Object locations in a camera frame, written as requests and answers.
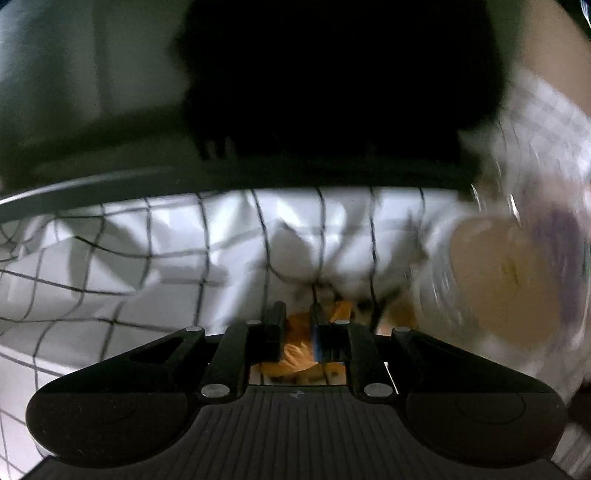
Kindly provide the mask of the orange fabric flower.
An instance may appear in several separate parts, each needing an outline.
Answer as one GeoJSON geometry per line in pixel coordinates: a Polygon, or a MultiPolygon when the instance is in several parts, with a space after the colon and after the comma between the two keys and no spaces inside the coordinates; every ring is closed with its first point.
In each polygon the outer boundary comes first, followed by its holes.
{"type": "Polygon", "coordinates": [[[346,367],[341,361],[318,362],[312,347],[311,313],[287,317],[287,334],[280,361],[264,362],[250,369],[250,383],[260,385],[345,385],[346,367]]]}

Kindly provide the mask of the clear jar with beige lid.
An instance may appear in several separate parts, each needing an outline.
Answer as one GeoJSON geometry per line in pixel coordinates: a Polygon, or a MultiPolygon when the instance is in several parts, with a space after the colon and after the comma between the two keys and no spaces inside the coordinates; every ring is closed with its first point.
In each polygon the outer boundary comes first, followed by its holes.
{"type": "Polygon", "coordinates": [[[432,216],[413,282],[419,330],[523,371],[579,350],[590,309],[586,194],[535,182],[432,216]]]}

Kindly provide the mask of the white grid tablecloth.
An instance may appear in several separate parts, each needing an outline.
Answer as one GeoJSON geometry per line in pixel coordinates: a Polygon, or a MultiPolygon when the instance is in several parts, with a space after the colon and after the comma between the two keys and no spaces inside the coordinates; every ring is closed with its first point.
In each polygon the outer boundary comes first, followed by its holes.
{"type": "Polygon", "coordinates": [[[419,330],[420,189],[100,203],[1,227],[5,479],[569,479],[584,345],[523,371],[419,330]],[[247,325],[351,303],[345,385],[250,383],[247,325]]]}

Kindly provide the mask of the black monitor screen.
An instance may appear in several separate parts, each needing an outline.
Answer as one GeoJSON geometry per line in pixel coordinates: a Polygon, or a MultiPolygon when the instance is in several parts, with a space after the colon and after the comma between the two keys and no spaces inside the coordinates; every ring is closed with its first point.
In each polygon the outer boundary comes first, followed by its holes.
{"type": "Polygon", "coordinates": [[[5,1],[1,217],[235,189],[465,190],[485,1],[5,1]]]}

